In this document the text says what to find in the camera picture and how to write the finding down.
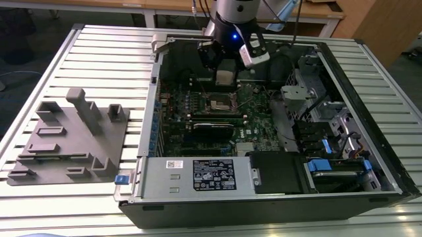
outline barcode sticker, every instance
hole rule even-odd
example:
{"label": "barcode sticker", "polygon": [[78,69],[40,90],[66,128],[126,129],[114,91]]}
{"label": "barcode sticker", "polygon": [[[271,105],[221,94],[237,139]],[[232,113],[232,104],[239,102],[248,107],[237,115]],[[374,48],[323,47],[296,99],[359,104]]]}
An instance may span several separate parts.
{"label": "barcode sticker", "polygon": [[167,169],[181,169],[183,168],[183,161],[181,160],[168,160],[165,163]]}

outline metal bracket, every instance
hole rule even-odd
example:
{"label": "metal bracket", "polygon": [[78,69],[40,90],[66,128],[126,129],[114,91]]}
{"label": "metal bracket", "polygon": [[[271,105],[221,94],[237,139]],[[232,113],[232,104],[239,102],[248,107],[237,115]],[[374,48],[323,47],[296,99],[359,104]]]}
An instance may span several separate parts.
{"label": "metal bracket", "polygon": [[152,52],[163,52],[168,48],[167,43],[167,34],[153,34],[150,41]]}
{"label": "metal bracket", "polygon": [[261,179],[259,177],[259,169],[251,169],[251,175],[253,186],[259,186],[261,184]]}

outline motherboard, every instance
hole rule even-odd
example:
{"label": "motherboard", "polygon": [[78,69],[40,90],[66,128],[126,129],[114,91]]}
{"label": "motherboard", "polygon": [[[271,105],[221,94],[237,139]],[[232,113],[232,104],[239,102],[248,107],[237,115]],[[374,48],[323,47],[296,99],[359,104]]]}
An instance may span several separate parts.
{"label": "motherboard", "polygon": [[279,151],[269,97],[261,85],[239,83],[233,92],[193,91],[161,84],[165,157],[229,157]]}

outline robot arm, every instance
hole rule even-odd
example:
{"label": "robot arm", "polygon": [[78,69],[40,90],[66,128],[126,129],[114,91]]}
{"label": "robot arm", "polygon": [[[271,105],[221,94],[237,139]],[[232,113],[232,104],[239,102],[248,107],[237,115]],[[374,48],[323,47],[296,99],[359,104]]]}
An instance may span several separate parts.
{"label": "robot arm", "polygon": [[[279,16],[288,19],[297,0],[289,0],[284,5]],[[267,61],[269,54],[265,49],[261,29],[256,23],[256,13],[260,0],[217,0],[211,13],[211,21],[205,29],[205,35],[212,36],[212,49],[217,50],[219,59],[240,57],[244,68]],[[284,24],[275,24],[281,30]],[[213,61],[216,69],[220,61]]]}

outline wooden table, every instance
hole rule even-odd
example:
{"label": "wooden table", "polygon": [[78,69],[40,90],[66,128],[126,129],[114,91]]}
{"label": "wooden table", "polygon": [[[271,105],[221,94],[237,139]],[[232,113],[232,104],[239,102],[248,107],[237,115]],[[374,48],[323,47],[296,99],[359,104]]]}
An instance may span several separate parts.
{"label": "wooden table", "polygon": [[[156,15],[192,15],[192,0],[0,0],[0,6],[20,7],[52,10],[76,10],[76,11],[98,11],[138,13],[145,17],[148,28],[156,27]],[[203,17],[203,12],[197,3],[197,16]],[[293,10],[288,19],[295,21],[297,8]],[[323,24],[319,37],[328,38],[333,32],[336,24],[344,18],[341,12],[331,11],[324,4],[303,2],[299,22]]]}
{"label": "wooden table", "polygon": [[[153,16],[154,15],[192,15],[192,0],[145,0],[146,8],[150,10],[145,13],[145,21],[153,25],[146,27],[154,27]],[[207,0],[211,8],[213,1]],[[199,2],[196,1],[197,15],[203,16]],[[295,22],[297,15],[297,8],[293,9],[288,22]],[[343,12],[333,12],[328,5],[324,3],[311,3],[303,1],[301,12],[299,22],[323,24],[319,37],[328,38],[335,30],[336,24],[340,19],[344,18]]]}

